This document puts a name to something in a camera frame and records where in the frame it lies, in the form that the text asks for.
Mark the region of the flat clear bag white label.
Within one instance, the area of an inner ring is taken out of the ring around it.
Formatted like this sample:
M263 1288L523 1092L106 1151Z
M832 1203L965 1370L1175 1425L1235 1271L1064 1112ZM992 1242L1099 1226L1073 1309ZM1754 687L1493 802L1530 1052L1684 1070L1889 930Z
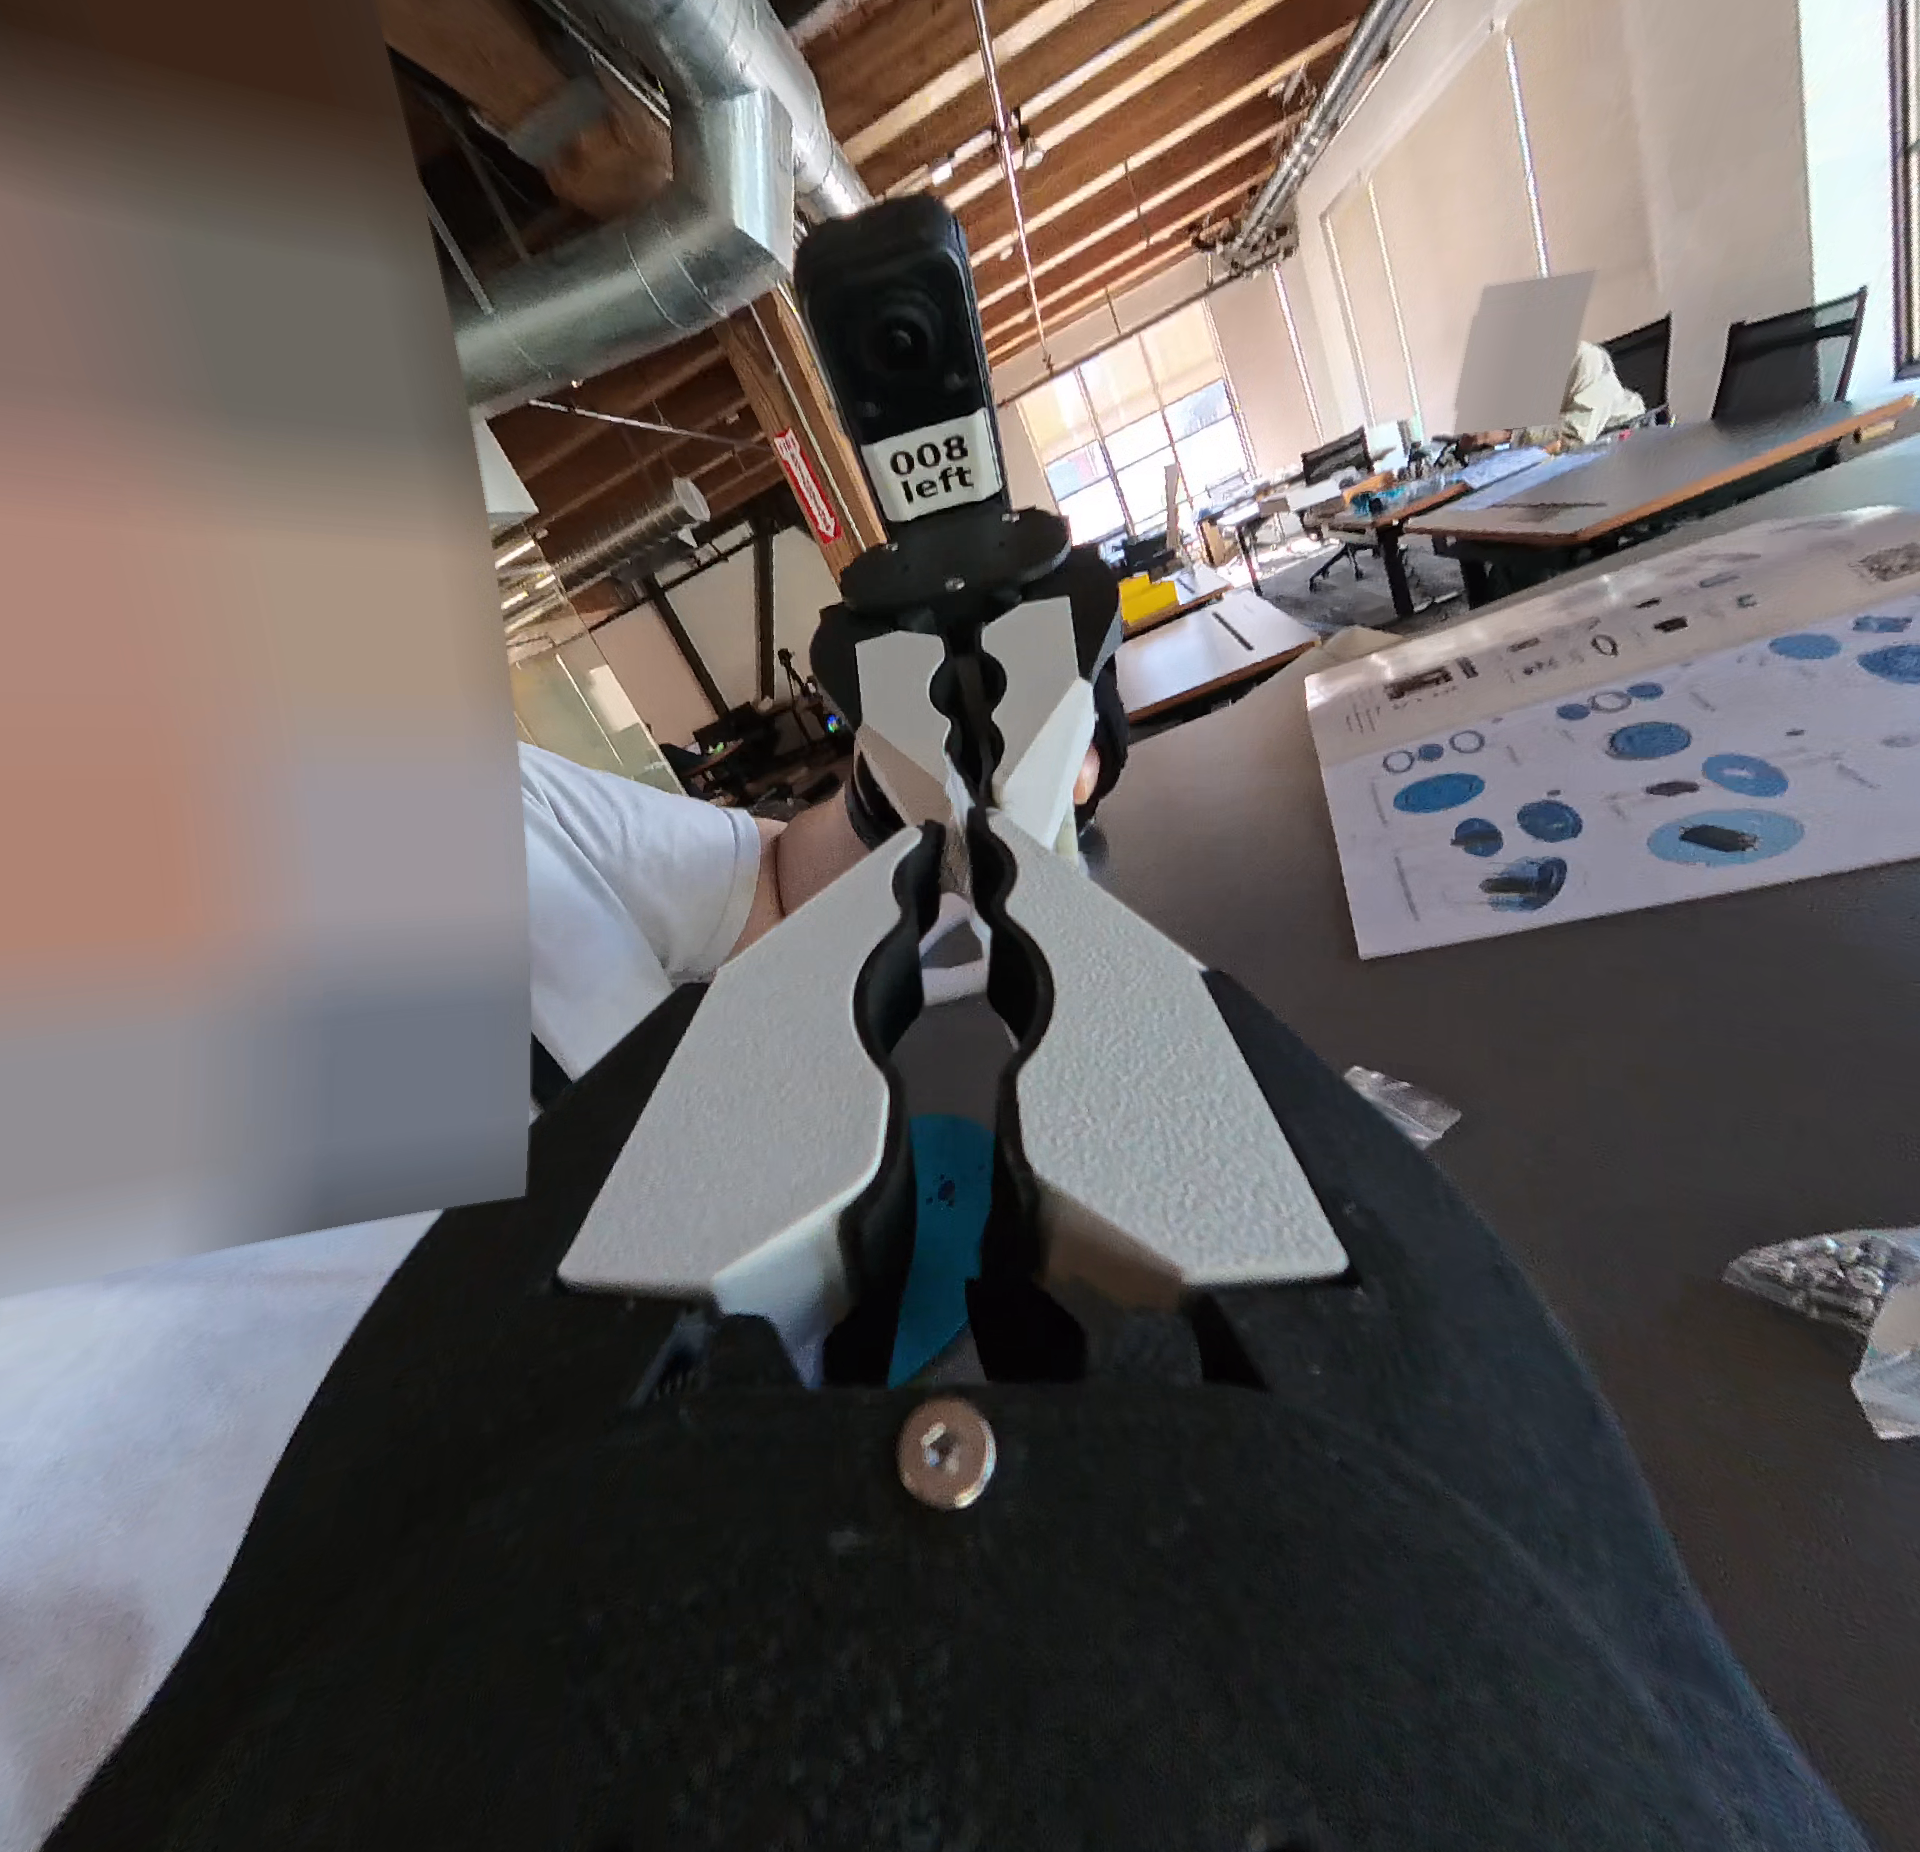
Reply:
M1461 1123L1461 1112L1447 1101L1386 1072L1350 1065L1344 1081L1419 1148L1431 1148Z

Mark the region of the person's left forearm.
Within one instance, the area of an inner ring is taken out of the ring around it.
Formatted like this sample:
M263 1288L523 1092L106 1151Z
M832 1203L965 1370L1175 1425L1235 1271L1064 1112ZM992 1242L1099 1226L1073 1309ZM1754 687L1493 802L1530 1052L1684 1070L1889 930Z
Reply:
M871 853L844 794L786 819L756 817L756 834L756 886L733 954L750 951Z

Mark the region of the blue round metal plate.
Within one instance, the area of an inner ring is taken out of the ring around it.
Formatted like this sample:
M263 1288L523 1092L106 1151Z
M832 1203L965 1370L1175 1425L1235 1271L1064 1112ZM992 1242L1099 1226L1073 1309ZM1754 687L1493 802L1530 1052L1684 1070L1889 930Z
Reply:
M914 1116L917 1236L886 1384L911 1384L965 1333L967 1284L992 1215L992 1134L959 1116Z

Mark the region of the clear bag of nuts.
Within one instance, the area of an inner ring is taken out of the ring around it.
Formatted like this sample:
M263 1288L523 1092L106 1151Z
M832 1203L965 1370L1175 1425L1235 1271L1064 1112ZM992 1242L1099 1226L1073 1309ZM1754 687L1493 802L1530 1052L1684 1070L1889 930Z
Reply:
M972 791L949 772L947 808L941 813L941 894L919 944L922 995L928 1007L981 998L989 986L992 930L972 903L970 813Z

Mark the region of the illustrated assembly manual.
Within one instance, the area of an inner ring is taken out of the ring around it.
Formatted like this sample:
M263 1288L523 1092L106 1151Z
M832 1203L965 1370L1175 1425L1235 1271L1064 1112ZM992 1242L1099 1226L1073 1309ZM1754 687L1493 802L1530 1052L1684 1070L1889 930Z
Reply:
M1917 523L1763 521L1304 684L1359 959L1917 853Z

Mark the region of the dark grey desk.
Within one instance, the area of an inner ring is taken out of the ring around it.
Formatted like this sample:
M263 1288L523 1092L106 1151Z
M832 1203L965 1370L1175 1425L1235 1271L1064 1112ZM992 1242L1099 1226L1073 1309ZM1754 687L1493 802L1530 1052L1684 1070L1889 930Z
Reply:
M1134 742L1108 883L1336 1065L1466 1109L1498 1233L1359 1159L1359 1288L1250 1331L1252 1464L1083 1427L1013 1503L1143 1505L947 1640L871 1847L1915 1847L1915 1449L1716 1284L1915 1215L1915 864L1362 963L1303 678Z

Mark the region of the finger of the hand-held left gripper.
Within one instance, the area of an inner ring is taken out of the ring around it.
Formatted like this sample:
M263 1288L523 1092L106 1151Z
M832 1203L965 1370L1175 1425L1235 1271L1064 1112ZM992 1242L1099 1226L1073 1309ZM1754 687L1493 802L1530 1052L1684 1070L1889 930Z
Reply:
M913 631L889 631L854 648L854 759L913 827L943 825L947 774L956 776L947 751L949 724L933 699L946 662L941 636Z
M1055 856L1072 834L1090 754L1090 682L1079 672L1072 599L1026 599L986 623L981 657L1002 678L981 737L981 804L1015 864Z

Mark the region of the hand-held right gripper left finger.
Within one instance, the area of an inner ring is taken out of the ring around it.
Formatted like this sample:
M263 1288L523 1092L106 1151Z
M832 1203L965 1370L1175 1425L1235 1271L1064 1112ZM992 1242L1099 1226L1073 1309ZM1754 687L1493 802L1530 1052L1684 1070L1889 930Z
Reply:
M946 828L903 828L728 963L582 1227L572 1291L766 1320L832 1384L889 1379L917 1242L895 1052L924 1009Z

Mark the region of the white board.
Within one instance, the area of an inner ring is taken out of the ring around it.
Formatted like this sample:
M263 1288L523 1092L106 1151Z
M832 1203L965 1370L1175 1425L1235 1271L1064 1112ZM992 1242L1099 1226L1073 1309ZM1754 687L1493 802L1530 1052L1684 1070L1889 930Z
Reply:
M1482 287L1452 401L1454 435L1555 426L1593 269Z

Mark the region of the distant window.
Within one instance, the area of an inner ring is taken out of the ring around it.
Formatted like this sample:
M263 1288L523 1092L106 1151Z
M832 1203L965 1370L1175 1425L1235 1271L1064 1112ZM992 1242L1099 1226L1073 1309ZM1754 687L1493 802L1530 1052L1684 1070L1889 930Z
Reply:
M1189 531L1252 483L1225 360L1187 304L1015 398L1046 492L1077 545Z

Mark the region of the black office chair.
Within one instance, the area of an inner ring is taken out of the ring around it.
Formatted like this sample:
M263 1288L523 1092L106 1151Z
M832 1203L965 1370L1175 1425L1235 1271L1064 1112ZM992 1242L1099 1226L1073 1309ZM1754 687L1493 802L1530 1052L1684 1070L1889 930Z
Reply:
M1601 348L1609 358L1620 387L1639 398L1644 424L1668 424L1670 313L1617 332L1601 341Z
M1329 513L1343 509L1348 489L1370 474L1374 459L1364 426L1303 455L1304 483L1290 503L1314 542L1324 541Z
M1781 418L1850 397L1866 287L1725 330L1710 416L1722 426Z

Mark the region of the wood-edged grey desk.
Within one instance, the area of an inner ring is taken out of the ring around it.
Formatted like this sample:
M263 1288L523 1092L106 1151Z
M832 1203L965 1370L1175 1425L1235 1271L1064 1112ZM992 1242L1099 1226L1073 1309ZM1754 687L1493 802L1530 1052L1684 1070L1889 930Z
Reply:
M1915 392L1636 430L1412 516L1401 534L1452 560L1477 609L1914 435Z
M1131 728L1208 705L1256 685L1317 646L1317 631L1256 591L1235 591L1209 606L1124 639L1115 685Z

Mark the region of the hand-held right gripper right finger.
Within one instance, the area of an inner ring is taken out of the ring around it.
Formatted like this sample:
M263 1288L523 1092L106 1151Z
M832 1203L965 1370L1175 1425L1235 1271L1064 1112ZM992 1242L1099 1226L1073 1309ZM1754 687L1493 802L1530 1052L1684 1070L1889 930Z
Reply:
M1008 813L967 825L1010 1038L981 1264L1131 1309L1336 1281L1348 1253L1205 967Z

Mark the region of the red wall sign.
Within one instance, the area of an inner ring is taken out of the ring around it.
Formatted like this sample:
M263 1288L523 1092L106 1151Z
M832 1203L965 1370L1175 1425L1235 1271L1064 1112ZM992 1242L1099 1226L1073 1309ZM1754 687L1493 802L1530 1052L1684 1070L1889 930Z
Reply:
M830 493L811 468L807 444L794 428L779 428L766 439L766 446L775 455L813 537L822 547L838 545L842 541L842 523Z

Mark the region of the metal air duct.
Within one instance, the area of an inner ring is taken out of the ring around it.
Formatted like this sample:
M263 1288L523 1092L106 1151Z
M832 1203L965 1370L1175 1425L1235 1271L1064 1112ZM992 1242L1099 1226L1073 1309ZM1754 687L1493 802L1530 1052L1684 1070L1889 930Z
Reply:
M615 85L659 85L670 178L628 215L491 279L486 304L454 307L481 416L714 329L792 278L798 215L873 205L771 0L536 2Z

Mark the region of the metal ceiling pipe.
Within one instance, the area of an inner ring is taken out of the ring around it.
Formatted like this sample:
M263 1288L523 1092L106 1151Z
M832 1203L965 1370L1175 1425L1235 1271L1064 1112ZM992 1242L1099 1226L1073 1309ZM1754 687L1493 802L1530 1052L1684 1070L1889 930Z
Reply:
M1326 151L1347 114L1353 110L1366 79L1389 59L1396 36L1410 15L1415 0L1370 0L1353 26L1337 62L1317 93L1304 124L1283 150L1247 210L1240 213L1224 257L1238 275L1283 255L1281 235L1288 208Z

